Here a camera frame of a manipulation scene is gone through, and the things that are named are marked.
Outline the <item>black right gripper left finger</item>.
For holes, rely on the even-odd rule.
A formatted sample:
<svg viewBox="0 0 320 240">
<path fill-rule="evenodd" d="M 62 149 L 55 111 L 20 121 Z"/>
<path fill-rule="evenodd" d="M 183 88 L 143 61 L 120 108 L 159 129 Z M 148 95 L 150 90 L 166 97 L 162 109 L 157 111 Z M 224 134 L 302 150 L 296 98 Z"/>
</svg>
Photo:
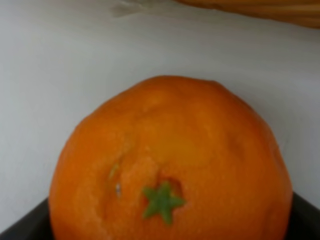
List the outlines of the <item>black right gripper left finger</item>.
<svg viewBox="0 0 320 240">
<path fill-rule="evenodd" d="M 0 234 L 0 240 L 53 240 L 48 199 Z"/>
</svg>

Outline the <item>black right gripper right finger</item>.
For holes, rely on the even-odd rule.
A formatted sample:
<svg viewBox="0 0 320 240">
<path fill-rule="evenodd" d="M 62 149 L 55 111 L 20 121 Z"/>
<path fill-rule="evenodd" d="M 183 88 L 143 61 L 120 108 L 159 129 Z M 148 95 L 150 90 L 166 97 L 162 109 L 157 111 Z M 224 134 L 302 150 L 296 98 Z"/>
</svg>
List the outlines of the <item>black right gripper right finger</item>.
<svg viewBox="0 0 320 240">
<path fill-rule="evenodd" d="M 320 210 L 295 192 L 284 239 L 320 240 Z"/>
</svg>

